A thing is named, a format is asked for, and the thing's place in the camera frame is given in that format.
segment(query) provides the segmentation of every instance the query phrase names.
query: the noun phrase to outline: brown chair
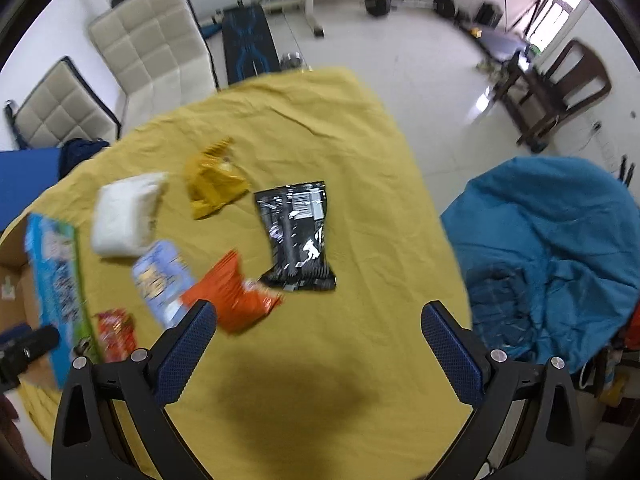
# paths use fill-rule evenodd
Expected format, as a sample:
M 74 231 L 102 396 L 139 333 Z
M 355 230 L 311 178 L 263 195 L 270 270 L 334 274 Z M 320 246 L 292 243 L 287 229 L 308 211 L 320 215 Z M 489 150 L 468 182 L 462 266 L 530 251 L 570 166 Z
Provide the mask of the brown chair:
M 558 81 L 552 81 L 552 75 L 562 65 L 567 55 L 573 50 L 582 54 L 580 61 Z M 545 73 L 541 74 L 531 66 L 524 71 L 518 65 L 519 53 L 508 63 L 508 79 L 496 85 L 494 101 L 502 101 L 509 115 L 521 132 L 518 144 L 526 142 L 533 145 L 537 138 L 548 134 L 553 128 L 573 117 L 578 112 L 593 106 L 599 99 L 611 92 L 611 81 L 604 64 L 598 55 L 589 47 L 577 40 L 571 40 L 560 53 L 556 62 Z M 519 80 L 524 79 L 527 94 L 516 104 L 509 95 L 509 90 Z M 580 102 L 568 105 L 567 99 L 585 88 L 590 82 L 599 79 L 603 87 Z M 531 120 L 525 118 L 522 105 L 531 97 L 538 102 L 538 116 Z

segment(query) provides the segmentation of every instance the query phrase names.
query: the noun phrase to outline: metal bolt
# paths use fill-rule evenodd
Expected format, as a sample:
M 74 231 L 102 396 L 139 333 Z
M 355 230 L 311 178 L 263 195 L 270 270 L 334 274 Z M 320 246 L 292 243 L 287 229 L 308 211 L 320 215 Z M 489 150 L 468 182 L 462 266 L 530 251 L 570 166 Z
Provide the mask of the metal bolt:
M 503 363 L 507 360 L 507 354 L 504 353 L 504 350 L 496 348 L 495 350 L 491 350 L 491 359 Z
M 557 368 L 558 370 L 562 370 L 564 368 L 564 361 L 562 360 L 561 357 L 552 357 L 551 364 L 554 366 L 554 368 Z
M 76 370 L 79 370 L 80 368 L 84 368 L 85 364 L 86 364 L 86 357 L 82 355 L 74 359 L 74 368 Z
M 140 361 L 144 361 L 146 356 L 148 356 L 148 352 L 144 348 L 138 348 L 131 353 L 131 360 L 139 363 Z

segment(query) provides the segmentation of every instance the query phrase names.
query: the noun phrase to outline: blue cloth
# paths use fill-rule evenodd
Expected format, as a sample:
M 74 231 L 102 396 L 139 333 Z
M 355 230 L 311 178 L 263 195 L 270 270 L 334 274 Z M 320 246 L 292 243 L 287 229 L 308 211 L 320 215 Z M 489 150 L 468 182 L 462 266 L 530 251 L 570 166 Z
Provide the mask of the blue cloth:
M 58 181 L 59 148 L 0 152 L 0 232 Z
M 640 215 L 581 158 L 514 158 L 470 181 L 442 223 L 488 348 L 575 372 L 640 296 Z

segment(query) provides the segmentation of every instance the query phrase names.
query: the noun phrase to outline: textured blue pad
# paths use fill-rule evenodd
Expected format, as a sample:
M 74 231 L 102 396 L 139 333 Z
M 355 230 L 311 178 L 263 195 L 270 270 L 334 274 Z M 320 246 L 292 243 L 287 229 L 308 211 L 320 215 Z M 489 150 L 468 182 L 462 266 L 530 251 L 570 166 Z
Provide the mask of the textured blue pad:
M 458 399 L 474 408 L 482 403 L 482 373 L 436 309 L 427 304 L 420 316 L 422 334 L 436 355 Z
M 160 406 L 180 398 L 200 357 L 216 331 L 216 311 L 202 308 L 158 368 L 154 396 Z

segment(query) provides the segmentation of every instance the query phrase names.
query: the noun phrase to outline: black plastic packet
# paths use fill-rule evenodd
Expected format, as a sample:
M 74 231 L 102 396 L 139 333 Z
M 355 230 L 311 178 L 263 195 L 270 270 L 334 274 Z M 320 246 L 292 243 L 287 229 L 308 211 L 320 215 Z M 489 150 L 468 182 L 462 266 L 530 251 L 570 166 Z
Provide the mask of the black plastic packet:
M 260 191 L 255 201 L 274 263 L 260 281 L 284 290 L 334 290 L 335 275 L 324 258 L 324 182 Z

